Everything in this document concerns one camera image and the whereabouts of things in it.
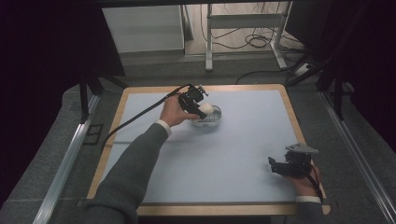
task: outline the gray carpet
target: gray carpet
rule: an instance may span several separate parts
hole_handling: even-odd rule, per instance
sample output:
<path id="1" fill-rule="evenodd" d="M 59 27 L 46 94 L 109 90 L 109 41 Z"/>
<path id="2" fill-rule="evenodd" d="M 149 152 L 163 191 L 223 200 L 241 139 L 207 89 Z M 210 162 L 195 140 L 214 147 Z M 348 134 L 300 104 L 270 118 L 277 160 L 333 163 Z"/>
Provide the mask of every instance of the gray carpet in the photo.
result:
<path id="1" fill-rule="evenodd" d="M 211 73 L 205 71 L 202 57 L 177 58 L 171 62 L 158 58 L 142 60 L 144 63 L 123 60 L 127 62 L 124 63 L 127 77 L 119 77 L 119 79 L 130 86 L 170 86 L 185 83 L 227 85 L 234 84 L 239 77 L 251 71 L 277 70 L 272 54 L 253 57 L 216 56 L 214 71 Z M 287 72 L 255 73 L 242 78 L 238 84 L 283 84 L 286 74 Z M 317 78 L 318 76 L 313 76 L 295 87 L 288 88 L 288 93 L 306 143 L 319 150 L 319 154 L 314 156 L 314 162 L 320 168 L 323 186 L 332 207 L 327 218 L 330 223 L 387 223 L 315 90 Z M 99 141 L 95 144 L 97 137 L 95 135 L 85 138 L 86 144 L 78 153 L 50 223 L 78 223 L 83 216 L 82 205 L 85 203 L 85 197 L 99 162 L 100 146 L 108 133 L 122 94 L 120 87 L 105 79 L 101 81 L 105 86 L 105 92 L 101 95 L 92 121 L 93 128 L 103 127 Z M 378 179 L 395 201 L 396 176 L 392 174 L 396 166 L 394 152 L 360 116 L 348 97 L 345 97 L 343 102 L 343 112 L 350 131 L 361 146 L 362 153 Z M 0 223 L 33 222 L 78 126 L 79 113 L 79 93 L 78 87 L 75 87 L 64 94 L 63 108 L 48 137 L 0 211 Z M 275 224 L 284 223 L 284 220 L 284 217 L 272 217 L 272 223 Z M 245 219 L 241 223 L 264 221 L 256 217 Z M 286 223 L 292 221 L 293 217 L 287 217 Z M 223 221 L 212 220 L 206 223 L 223 223 Z"/>

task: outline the hand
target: hand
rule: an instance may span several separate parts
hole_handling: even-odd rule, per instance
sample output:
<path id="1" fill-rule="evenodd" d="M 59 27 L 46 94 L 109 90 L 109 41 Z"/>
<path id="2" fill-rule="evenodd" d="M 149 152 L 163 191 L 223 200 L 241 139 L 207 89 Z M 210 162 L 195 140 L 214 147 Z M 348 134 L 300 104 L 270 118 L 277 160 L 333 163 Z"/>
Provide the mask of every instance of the hand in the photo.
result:
<path id="1" fill-rule="evenodd" d="M 185 119 L 199 119 L 199 116 L 186 113 L 178 103 L 178 95 L 173 95 L 163 103 L 163 112 L 161 112 L 160 119 L 172 127 L 180 124 Z"/>
<path id="2" fill-rule="evenodd" d="M 318 185 L 320 184 L 320 173 L 319 173 L 319 168 L 316 167 L 315 165 L 313 166 L 313 169 L 311 170 L 310 175 L 315 181 L 318 181 Z M 291 184 L 294 186 L 296 189 L 297 195 L 298 196 L 314 196 L 318 197 L 317 193 L 315 192 L 315 188 L 312 185 L 311 181 L 308 180 L 308 178 L 303 177 L 303 178 L 297 178 L 294 176 L 287 176 L 287 175 L 282 175 L 284 178 L 288 179 Z"/>

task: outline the table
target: table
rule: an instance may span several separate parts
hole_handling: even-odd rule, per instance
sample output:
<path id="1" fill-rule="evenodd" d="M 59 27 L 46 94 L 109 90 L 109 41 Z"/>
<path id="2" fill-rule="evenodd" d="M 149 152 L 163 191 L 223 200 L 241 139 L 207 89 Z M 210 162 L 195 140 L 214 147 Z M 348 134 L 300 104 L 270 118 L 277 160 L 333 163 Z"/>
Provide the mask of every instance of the table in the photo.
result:
<path id="1" fill-rule="evenodd" d="M 134 93 L 158 93 L 158 92 L 170 92 L 176 87 L 140 87 L 140 88 L 128 88 L 124 91 L 120 104 L 113 119 L 111 130 L 121 125 L 121 117 L 125 110 L 128 97 Z M 225 86 L 206 86 L 205 90 L 208 92 L 227 92 L 227 91 L 278 91 L 281 96 L 281 100 L 286 108 L 287 115 L 290 119 L 292 130 L 295 134 L 298 142 L 304 143 L 304 137 L 301 129 L 298 125 L 297 118 L 294 115 L 289 97 L 282 85 L 225 85 Z M 92 186 L 88 193 L 87 198 L 93 198 L 96 189 L 100 183 L 104 170 L 106 168 L 107 160 L 111 154 L 111 148 L 115 141 L 116 136 L 112 136 L 104 148 L 101 160 L 99 161 L 96 174 L 92 181 Z M 330 212 L 330 206 L 327 204 L 323 205 L 324 214 Z M 139 216 L 252 216 L 252 215 L 263 215 L 263 216 L 275 216 L 275 215 L 295 215 L 296 208 L 295 203 L 244 203 L 244 204 L 161 204 L 161 205 L 144 205 L 142 204 L 137 213 Z"/>

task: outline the light blue board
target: light blue board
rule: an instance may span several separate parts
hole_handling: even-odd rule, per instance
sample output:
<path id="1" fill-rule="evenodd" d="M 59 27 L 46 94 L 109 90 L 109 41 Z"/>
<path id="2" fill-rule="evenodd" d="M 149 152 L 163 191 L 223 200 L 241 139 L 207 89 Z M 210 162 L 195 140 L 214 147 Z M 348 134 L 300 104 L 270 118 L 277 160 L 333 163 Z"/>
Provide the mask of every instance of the light blue board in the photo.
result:
<path id="1" fill-rule="evenodd" d="M 120 123 L 166 93 L 130 94 Z M 213 91 L 202 102 L 220 107 L 218 127 L 186 120 L 172 128 L 161 149 L 143 203 L 282 203 L 295 200 L 292 185 L 271 172 L 268 157 L 284 161 L 297 143 L 279 91 Z M 161 114 L 159 105 L 117 132 L 104 176 L 120 154 Z"/>

